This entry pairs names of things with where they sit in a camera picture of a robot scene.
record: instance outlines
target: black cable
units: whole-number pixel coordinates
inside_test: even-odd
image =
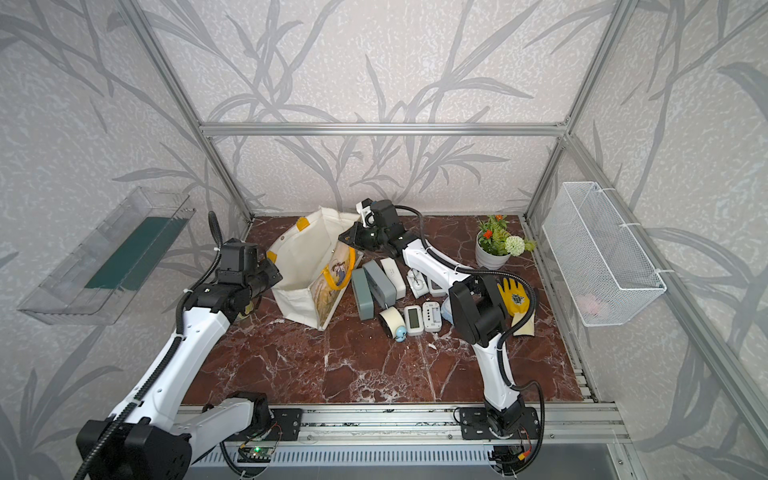
[[[507,278],[511,278],[516,282],[520,283],[523,286],[523,290],[525,290],[525,294],[528,296],[528,302],[529,302],[528,311],[525,312],[525,315],[520,319],[520,321],[518,321],[515,325],[511,326],[505,332],[502,333],[502,336],[498,339],[498,342],[496,344],[496,359],[498,361],[498,370],[502,375],[504,384],[508,386],[510,389],[515,390],[516,392],[521,392],[522,390],[530,388],[531,386],[536,386],[536,389],[538,390],[539,409],[541,410],[541,418],[539,419],[539,435],[538,435],[538,440],[536,442],[536,447],[533,453],[531,453],[531,457],[522,466],[522,468],[518,470],[518,472],[522,472],[531,463],[533,463],[534,459],[538,455],[539,450],[541,449],[541,443],[543,441],[543,436],[544,436],[544,421],[545,421],[544,393],[541,390],[541,385],[539,385],[539,383],[536,382],[535,380],[532,380],[521,387],[512,385],[511,380],[507,377],[506,368],[504,366],[504,345],[507,339],[510,336],[512,336],[515,332],[520,330],[520,328],[522,328],[523,325],[525,325],[530,320],[531,316],[533,316],[534,312],[536,311],[536,308],[538,307],[538,297],[536,296],[536,290],[528,282],[523,280],[518,275],[515,275],[514,273],[500,272],[498,270],[473,270],[469,268],[464,268],[462,266],[458,266],[458,263],[456,262],[452,263],[446,258],[439,256],[437,253],[432,251],[432,246],[429,245],[429,243],[427,242],[424,236],[424,215],[422,215],[422,213],[419,212],[417,209],[407,207],[405,205],[395,205],[395,208],[411,212],[419,218],[419,239],[422,241],[422,246],[424,247],[424,250],[426,250],[426,252],[429,254],[429,256],[431,256],[432,258],[440,262],[442,265],[445,265],[456,272],[466,273],[468,275],[506,276]]]
[[[536,456],[538,455],[539,450],[541,450],[541,444],[544,441],[544,421],[545,421],[545,414],[544,414],[544,392],[541,390],[541,385],[536,380],[531,380],[530,382],[526,383],[523,386],[516,386],[516,385],[508,385],[510,389],[515,390],[516,392],[522,392],[525,389],[530,388],[531,386],[536,386],[536,389],[538,390],[538,408],[541,412],[539,419],[538,419],[538,439],[536,440],[536,446],[534,447],[533,452],[531,453],[531,457],[527,460],[523,466],[516,471],[515,473],[520,473],[528,466],[533,463],[533,461],[536,459]]]
[[[439,256],[437,253],[435,253],[432,249],[432,246],[427,242],[427,239],[424,235],[424,215],[419,212],[417,209],[412,207],[407,207],[406,205],[395,205],[395,208],[400,210],[406,210],[408,212],[411,212],[415,214],[419,218],[419,239],[422,241],[422,246],[424,247],[424,250],[440,262],[442,265],[450,268],[451,270],[455,270],[459,273],[466,273],[467,275],[496,275],[496,276],[506,276],[507,278],[511,278],[514,281],[520,283],[523,286],[523,290],[525,290],[525,295],[528,296],[529,301],[529,307],[528,311],[525,312],[525,315],[520,319],[518,323],[516,323],[513,327],[508,329],[505,334],[507,336],[505,339],[509,338],[509,336],[517,332],[520,328],[523,327],[527,323],[527,321],[530,320],[531,316],[533,316],[534,312],[536,311],[536,308],[538,307],[538,297],[536,296],[536,290],[525,280],[523,280],[519,275],[515,275],[514,273],[509,272],[501,272],[498,270],[475,270],[471,268],[465,268],[463,266],[458,266],[458,263],[453,262],[452,260],[448,260],[444,257]],[[506,372],[502,371],[502,378],[506,380]]]
[[[235,472],[239,478],[256,478],[256,476],[259,475],[248,475],[243,468],[238,467],[232,458],[230,458],[230,454],[227,452],[227,446],[224,444],[223,440],[219,443],[219,448],[221,448],[221,456],[224,457],[224,463],[226,463],[227,467],[229,467],[232,472]]]
[[[91,451],[89,451],[88,454],[83,458],[83,463],[80,465],[78,471],[74,474],[74,480],[84,480],[85,476],[91,470],[91,466],[93,465],[94,460],[96,457],[98,457],[99,453],[101,453],[101,450],[104,449],[104,446],[107,445],[109,439],[112,438],[115,432],[125,423],[125,419],[127,419],[131,412],[133,412],[134,409],[136,409],[136,407],[141,403],[141,400],[149,392],[149,389],[152,388],[152,385],[163,373],[165,367],[167,367],[171,359],[174,358],[176,351],[179,350],[179,346],[181,346],[184,335],[184,304],[192,294],[191,291],[195,290],[200,285],[202,285],[203,282],[205,282],[205,280],[212,274],[212,272],[215,271],[216,267],[219,266],[219,261],[221,260],[221,246],[223,245],[223,238],[221,236],[219,220],[216,218],[216,214],[213,211],[208,212],[208,227],[210,228],[210,234],[213,236],[214,242],[216,242],[216,257],[214,258],[212,264],[208,267],[208,270],[199,280],[197,280],[189,289],[187,289],[187,291],[184,292],[184,295],[181,296],[179,303],[176,305],[176,338],[174,338],[173,342],[171,342],[168,351],[165,353],[160,363],[157,364],[157,367],[154,369],[154,371],[149,375],[147,381],[144,382],[141,388],[136,392],[136,395],[134,395],[134,401],[129,402],[123,411],[120,412],[120,415],[115,417],[112,423],[110,423],[109,426],[101,433],[101,435],[99,435],[99,438],[94,444],[93,448],[91,448]]]

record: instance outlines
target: white wire basket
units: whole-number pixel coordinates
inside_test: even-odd
[[[543,230],[585,326],[623,325],[667,290],[595,182],[564,182]]]

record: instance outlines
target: white pom-pom flower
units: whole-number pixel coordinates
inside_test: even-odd
[[[504,246],[507,248],[507,251],[512,254],[513,257],[517,257],[518,255],[525,252],[525,241],[517,235],[507,237],[507,240],[504,242]]]

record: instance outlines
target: gray case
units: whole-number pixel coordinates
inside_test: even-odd
[[[395,305],[397,289],[387,278],[382,267],[375,260],[371,260],[363,265],[362,268],[366,271],[368,286],[370,286],[373,298],[376,299],[379,306],[387,309]]]
[[[352,291],[355,293],[355,303],[357,303],[357,313],[360,315],[360,319],[372,319],[373,298],[371,297],[371,289],[368,288],[366,271],[362,268],[352,270]]]

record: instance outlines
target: leaf pattern wallpaper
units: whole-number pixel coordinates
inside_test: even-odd
[[[203,121],[563,121],[614,0],[188,2],[142,6]],[[120,28],[113,18],[111,28]],[[255,212],[392,198],[522,212],[552,138],[222,137]]]
[[[576,127],[765,393],[767,46],[765,1],[638,7]],[[568,157],[558,175],[535,225],[558,182],[583,180]],[[768,478],[768,459],[663,300],[621,327],[585,329],[569,316],[601,398],[621,406],[649,475]]]
[[[614,2],[141,0],[203,121],[562,121]]]
[[[93,0],[0,2],[0,478],[71,478],[74,436],[136,382],[213,259],[205,212],[246,224],[141,46]],[[136,186],[198,212],[113,326],[16,311]]]

